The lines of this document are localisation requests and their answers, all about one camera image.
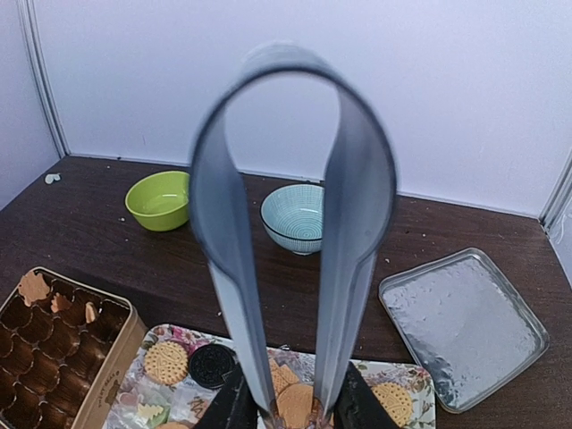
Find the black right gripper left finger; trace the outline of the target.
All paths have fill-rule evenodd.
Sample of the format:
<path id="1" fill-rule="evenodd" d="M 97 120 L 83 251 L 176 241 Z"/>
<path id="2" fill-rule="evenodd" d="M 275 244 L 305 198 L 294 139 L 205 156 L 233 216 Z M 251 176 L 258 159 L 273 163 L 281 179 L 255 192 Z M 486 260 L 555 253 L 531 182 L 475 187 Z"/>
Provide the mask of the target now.
<path id="1" fill-rule="evenodd" d="M 255 429 L 258 408 L 240 366 L 235 366 L 194 429 Z"/>

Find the metal serving tongs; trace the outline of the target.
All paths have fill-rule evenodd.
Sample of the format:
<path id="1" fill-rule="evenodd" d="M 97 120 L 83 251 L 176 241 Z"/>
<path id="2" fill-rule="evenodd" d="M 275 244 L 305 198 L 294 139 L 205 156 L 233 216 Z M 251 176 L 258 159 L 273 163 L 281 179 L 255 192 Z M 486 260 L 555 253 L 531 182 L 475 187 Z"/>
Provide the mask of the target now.
<path id="1" fill-rule="evenodd" d="M 370 291 L 377 252 L 394 211 L 397 177 L 391 146 L 370 105 L 326 61 L 293 44 L 253 50 L 216 101 L 195 138 L 189 165 L 189 218 L 203 249 L 256 415 L 279 428 L 257 290 L 247 194 L 225 137 L 227 105 L 248 86 L 281 73 L 326 80 L 340 102 L 325 169 L 321 275 L 315 349 L 317 426 L 332 416 L 380 414 L 344 392 L 357 378 L 349 361 Z"/>

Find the gold cookie tin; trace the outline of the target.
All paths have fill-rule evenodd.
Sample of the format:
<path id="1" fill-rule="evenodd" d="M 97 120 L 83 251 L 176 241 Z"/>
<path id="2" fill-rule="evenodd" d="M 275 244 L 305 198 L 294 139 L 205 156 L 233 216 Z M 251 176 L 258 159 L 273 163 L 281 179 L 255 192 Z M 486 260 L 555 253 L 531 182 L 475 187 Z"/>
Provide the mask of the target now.
<path id="1" fill-rule="evenodd" d="M 125 298 L 42 266 L 51 292 L 1 306 L 1 426 L 100 428 L 147 327 Z"/>

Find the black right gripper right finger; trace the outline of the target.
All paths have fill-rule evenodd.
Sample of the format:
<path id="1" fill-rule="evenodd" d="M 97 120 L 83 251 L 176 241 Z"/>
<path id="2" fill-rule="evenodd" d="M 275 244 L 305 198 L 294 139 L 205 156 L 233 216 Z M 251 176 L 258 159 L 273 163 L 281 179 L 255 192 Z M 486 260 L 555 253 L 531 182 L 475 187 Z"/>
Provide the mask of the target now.
<path id="1" fill-rule="evenodd" d="M 333 410 L 335 429 L 398 429 L 361 373 L 350 362 Z"/>

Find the brown flower cookie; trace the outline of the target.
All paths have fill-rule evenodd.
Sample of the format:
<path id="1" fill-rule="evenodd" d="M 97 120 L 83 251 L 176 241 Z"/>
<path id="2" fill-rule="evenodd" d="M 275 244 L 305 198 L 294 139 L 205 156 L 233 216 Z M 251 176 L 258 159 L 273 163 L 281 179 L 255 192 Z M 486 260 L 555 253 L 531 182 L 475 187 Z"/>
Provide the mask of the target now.
<path id="1" fill-rule="evenodd" d="M 17 291 L 22 296 L 24 305 L 31 307 L 36 301 L 46 299 L 51 287 L 40 273 L 29 271 L 21 277 Z"/>

